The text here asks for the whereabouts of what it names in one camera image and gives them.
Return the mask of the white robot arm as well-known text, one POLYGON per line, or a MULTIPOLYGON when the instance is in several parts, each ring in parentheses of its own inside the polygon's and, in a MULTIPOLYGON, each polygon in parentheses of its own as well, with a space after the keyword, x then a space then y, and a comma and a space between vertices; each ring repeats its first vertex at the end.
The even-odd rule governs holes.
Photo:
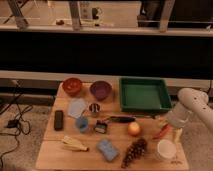
POLYGON ((213 133, 213 109, 208 106, 209 96, 206 92, 193 88, 182 88, 178 92, 178 102, 166 114, 166 120, 173 127, 173 142, 178 143, 190 118, 196 114, 204 125, 213 133))

